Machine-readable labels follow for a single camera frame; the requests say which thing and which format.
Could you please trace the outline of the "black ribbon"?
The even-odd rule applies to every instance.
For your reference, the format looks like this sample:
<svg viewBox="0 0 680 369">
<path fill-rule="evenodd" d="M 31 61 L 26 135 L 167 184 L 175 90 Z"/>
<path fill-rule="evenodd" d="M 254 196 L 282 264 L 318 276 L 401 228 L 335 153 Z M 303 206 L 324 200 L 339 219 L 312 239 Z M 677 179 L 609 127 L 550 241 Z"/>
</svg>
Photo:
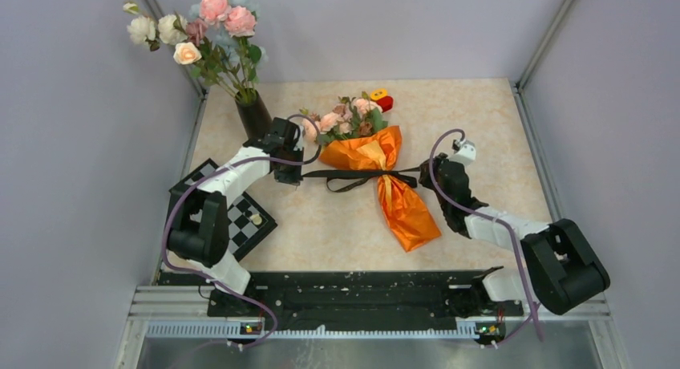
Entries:
<svg viewBox="0 0 680 369">
<path fill-rule="evenodd" d="M 326 169 L 316 170 L 302 174 L 302 178 L 322 178 L 326 180 L 326 188 L 332 193 L 346 193 L 358 186 L 364 185 L 371 179 L 387 176 L 394 177 L 396 180 L 404 182 L 411 188 L 418 186 L 418 179 L 414 176 L 408 176 L 409 172 L 419 172 L 419 167 L 407 168 L 404 170 L 378 170 L 378 169 L 363 169 L 363 170 L 342 170 L 342 169 Z M 351 183 L 334 189 L 330 186 L 333 180 L 351 180 Z"/>
</svg>

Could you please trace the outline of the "orange paper bouquet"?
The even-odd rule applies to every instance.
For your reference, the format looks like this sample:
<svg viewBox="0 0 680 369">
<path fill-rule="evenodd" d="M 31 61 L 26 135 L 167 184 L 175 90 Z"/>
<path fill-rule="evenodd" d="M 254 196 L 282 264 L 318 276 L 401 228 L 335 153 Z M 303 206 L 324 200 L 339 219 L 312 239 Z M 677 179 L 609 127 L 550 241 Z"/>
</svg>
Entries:
<svg viewBox="0 0 680 369">
<path fill-rule="evenodd" d="M 395 166 L 403 143 L 401 130 L 388 123 L 387 112 L 382 112 L 369 94 L 341 96 L 323 116 L 307 108 L 300 110 L 306 117 L 305 140 L 320 145 L 318 159 L 326 169 L 398 170 Z M 415 191 L 417 187 L 411 188 L 394 177 L 369 181 L 372 180 L 377 185 L 378 205 L 387 227 L 404 251 L 411 252 L 440 237 L 438 225 Z M 334 182 L 344 186 L 351 180 L 333 180 L 330 184 Z"/>
</svg>

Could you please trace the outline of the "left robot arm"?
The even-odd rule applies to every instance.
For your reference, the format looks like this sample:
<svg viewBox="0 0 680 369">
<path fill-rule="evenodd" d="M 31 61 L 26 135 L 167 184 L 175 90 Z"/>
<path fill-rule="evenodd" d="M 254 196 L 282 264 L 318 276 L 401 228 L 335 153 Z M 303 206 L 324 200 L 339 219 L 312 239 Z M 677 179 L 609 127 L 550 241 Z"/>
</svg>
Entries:
<svg viewBox="0 0 680 369">
<path fill-rule="evenodd" d="M 229 251 L 229 206 L 268 175 L 298 185 L 303 155 L 302 127 L 276 118 L 263 138 L 247 140 L 229 162 L 172 194 L 163 235 L 165 253 L 184 259 L 189 273 L 228 293 L 227 306 L 238 315 L 254 311 L 257 294 L 247 287 L 249 272 Z"/>
</svg>

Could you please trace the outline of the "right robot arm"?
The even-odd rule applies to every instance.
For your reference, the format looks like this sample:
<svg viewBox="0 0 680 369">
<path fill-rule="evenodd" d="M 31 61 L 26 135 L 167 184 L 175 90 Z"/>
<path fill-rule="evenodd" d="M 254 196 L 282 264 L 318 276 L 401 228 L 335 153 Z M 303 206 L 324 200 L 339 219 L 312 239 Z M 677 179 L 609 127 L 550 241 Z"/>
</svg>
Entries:
<svg viewBox="0 0 680 369">
<path fill-rule="evenodd" d="M 576 222 L 530 221 L 491 207 L 472 195 L 464 165 L 444 154 L 424 161 L 419 172 L 453 232 L 512 251 L 520 263 L 483 273 L 470 293 L 476 312 L 492 314 L 502 302 L 531 298 L 563 315 L 610 288 L 608 271 Z"/>
</svg>

